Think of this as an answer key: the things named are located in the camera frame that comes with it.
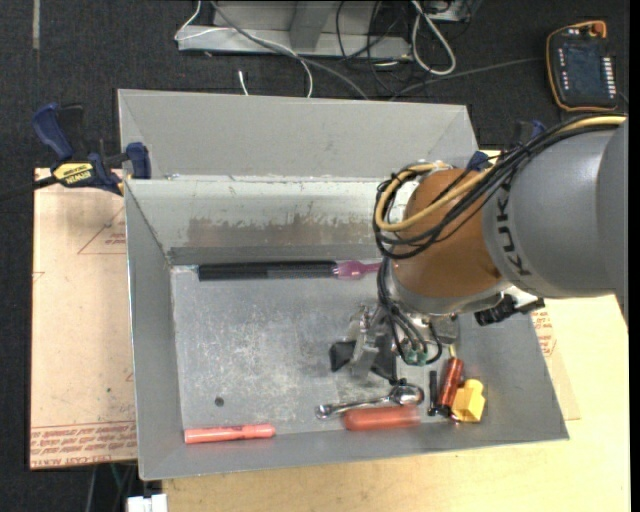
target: pink marker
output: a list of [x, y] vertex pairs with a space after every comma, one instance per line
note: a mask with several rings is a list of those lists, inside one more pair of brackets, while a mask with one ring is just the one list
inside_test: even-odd
[[271, 423], [234, 425], [231, 427], [188, 428], [184, 431], [187, 444], [234, 441], [237, 439], [260, 439], [273, 437], [276, 433]]
[[338, 279], [360, 279], [369, 272], [377, 272], [380, 263], [362, 263], [357, 260], [341, 261], [333, 267], [333, 275]]

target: yellow clamp label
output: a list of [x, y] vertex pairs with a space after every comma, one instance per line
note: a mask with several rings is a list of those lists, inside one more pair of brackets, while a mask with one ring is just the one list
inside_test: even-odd
[[62, 164], [53, 171], [53, 175], [58, 181], [63, 181], [67, 185], [73, 185], [79, 181], [91, 178], [93, 166], [87, 162], [72, 162]]

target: orange object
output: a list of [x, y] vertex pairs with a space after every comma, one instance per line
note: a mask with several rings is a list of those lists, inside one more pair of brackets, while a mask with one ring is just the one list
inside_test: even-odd
[[449, 362], [447, 363], [447, 371], [444, 375], [444, 381], [440, 388], [438, 403], [436, 404], [439, 408], [445, 407], [447, 409], [451, 409], [453, 400], [456, 397], [456, 391], [460, 385], [463, 368], [464, 363], [462, 362], [462, 359], [458, 359], [457, 357], [449, 359]]
[[420, 425], [420, 415], [415, 405], [351, 409], [343, 414], [342, 423], [347, 430], [415, 427]]
[[184, 442], [194, 444], [235, 441], [236, 439], [260, 439], [273, 437], [275, 433], [276, 429], [271, 423], [235, 425], [232, 427], [188, 428], [184, 431]]

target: yellow object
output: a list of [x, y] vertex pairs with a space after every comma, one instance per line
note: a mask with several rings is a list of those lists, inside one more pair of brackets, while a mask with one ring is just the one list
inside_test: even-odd
[[476, 379], [467, 379], [456, 391], [451, 412], [458, 421], [477, 423], [482, 418], [486, 399], [482, 396], [484, 386]]

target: red marker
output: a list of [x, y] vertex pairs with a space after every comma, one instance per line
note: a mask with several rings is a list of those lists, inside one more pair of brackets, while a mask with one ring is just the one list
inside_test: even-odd
[[232, 427], [188, 428], [184, 431], [187, 444], [234, 441], [236, 439], [260, 439], [273, 437], [276, 433], [271, 423], [235, 425]]

